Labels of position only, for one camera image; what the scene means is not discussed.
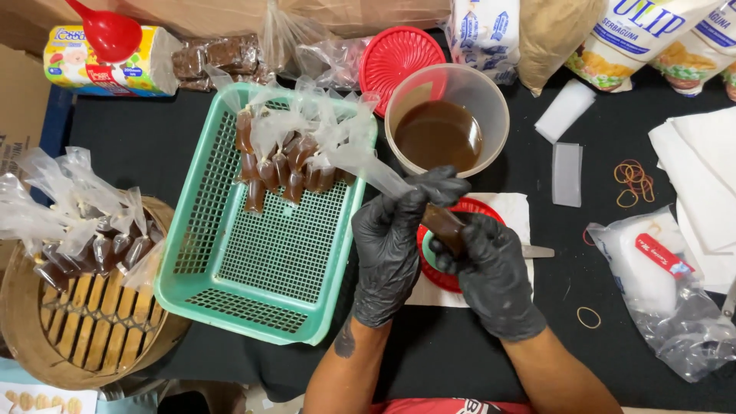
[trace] red scoop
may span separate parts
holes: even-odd
[[[77,0],[66,2],[82,18],[85,37],[98,62],[123,62],[141,45],[143,31],[137,21],[106,10],[92,10]]]

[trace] teal plastic basket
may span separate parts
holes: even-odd
[[[262,86],[236,88],[247,102]],[[354,103],[333,102],[343,117],[355,114]],[[287,99],[267,106],[289,108]],[[263,214],[247,213],[247,186],[235,183],[241,169],[235,121],[222,94],[215,95],[166,239],[155,297],[169,312],[228,331],[278,345],[316,345],[330,327],[353,240],[350,218],[365,182],[335,183],[321,194],[305,190],[298,207],[266,192]],[[372,129],[375,144],[375,118]]]

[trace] gloved hand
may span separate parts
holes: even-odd
[[[519,236],[492,217],[468,215],[461,232],[467,255],[455,259],[442,242],[432,239],[435,265],[458,276],[465,301],[490,334],[510,341],[536,337],[547,321],[531,301]]]
[[[411,294],[419,276],[417,229],[427,203],[457,204],[470,183],[441,166],[407,178],[417,187],[399,200],[380,195],[353,216],[353,237],[360,262],[353,316],[371,328],[392,319]]]

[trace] plastic cup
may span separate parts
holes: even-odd
[[[500,154],[509,136],[509,108],[498,87],[475,69],[443,63],[421,69],[396,87],[386,109],[386,138],[403,170],[410,175],[425,169],[407,159],[396,147],[394,133],[401,119],[417,105],[434,100],[452,102],[468,110],[478,123],[483,147],[475,166],[458,173],[464,178],[489,166]]]

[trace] arm tattoo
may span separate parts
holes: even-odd
[[[351,312],[347,316],[342,329],[337,334],[337,338],[335,338],[335,354],[345,359],[350,358],[355,351],[355,338],[353,337],[353,331],[350,329],[350,321],[352,319],[353,313]]]

